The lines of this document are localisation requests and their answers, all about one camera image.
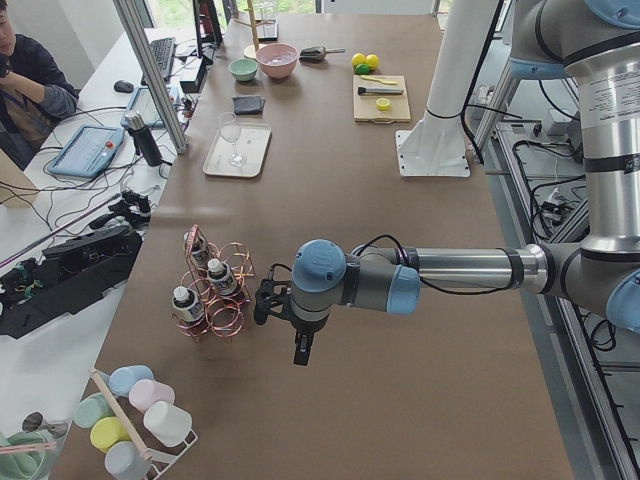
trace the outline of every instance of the lemon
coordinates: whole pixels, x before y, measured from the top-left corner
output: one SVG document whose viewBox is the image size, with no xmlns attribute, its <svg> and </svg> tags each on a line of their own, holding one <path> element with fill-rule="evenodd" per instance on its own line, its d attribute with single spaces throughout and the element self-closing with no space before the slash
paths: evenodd
<svg viewBox="0 0 640 480">
<path fill-rule="evenodd" d="M 367 57 L 364 56 L 364 53 L 356 53 L 353 57 L 351 57 L 351 65 L 355 67 L 356 65 L 365 63 L 366 60 Z"/>
<path fill-rule="evenodd" d="M 380 59 L 378 58 L 377 55 L 374 55 L 372 53 L 371 55 L 367 55 L 367 57 L 364 60 L 364 63 L 369 65 L 369 68 L 371 70 L 375 70 L 376 68 L 378 68 L 378 65 L 380 65 Z"/>
<path fill-rule="evenodd" d="M 367 65 L 366 63 L 359 63 L 358 65 L 356 65 L 356 68 L 355 68 L 356 75 L 366 75 L 370 71 L 371 69 L 369 68 L 369 65 Z"/>
</svg>

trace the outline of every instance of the bowl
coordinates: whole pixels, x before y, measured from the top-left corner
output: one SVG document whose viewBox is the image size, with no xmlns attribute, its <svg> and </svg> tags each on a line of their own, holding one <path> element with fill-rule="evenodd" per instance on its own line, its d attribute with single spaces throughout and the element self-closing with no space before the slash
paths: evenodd
<svg viewBox="0 0 640 480">
<path fill-rule="evenodd" d="M 258 64 L 248 58 L 241 58 L 235 62 L 231 62 L 229 71 L 239 82 L 249 82 L 256 76 Z"/>
<path fill-rule="evenodd" d="M 298 50 L 286 43 L 271 43 L 256 52 L 256 60 L 267 76 L 286 78 L 298 63 Z"/>
</svg>

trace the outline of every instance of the black mouse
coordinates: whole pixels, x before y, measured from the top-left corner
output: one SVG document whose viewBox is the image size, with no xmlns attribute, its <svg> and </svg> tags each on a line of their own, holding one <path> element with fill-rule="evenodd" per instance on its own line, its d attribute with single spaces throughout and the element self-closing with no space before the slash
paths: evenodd
<svg viewBox="0 0 640 480">
<path fill-rule="evenodd" d="M 113 84 L 113 89 L 119 93 L 131 93 L 133 92 L 133 83 L 126 80 L 118 80 Z"/>
</svg>

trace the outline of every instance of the metal scoop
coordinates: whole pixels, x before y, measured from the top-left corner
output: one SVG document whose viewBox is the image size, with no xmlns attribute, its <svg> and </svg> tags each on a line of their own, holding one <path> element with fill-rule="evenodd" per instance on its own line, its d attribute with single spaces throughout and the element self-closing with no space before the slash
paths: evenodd
<svg viewBox="0 0 640 480">
<path fill-rule="evenodd" d="M 322 62 L 327 53 L 344 53 L 344 48 L 309 47 L 300 50 L 301 62 Z"/>
</svg>

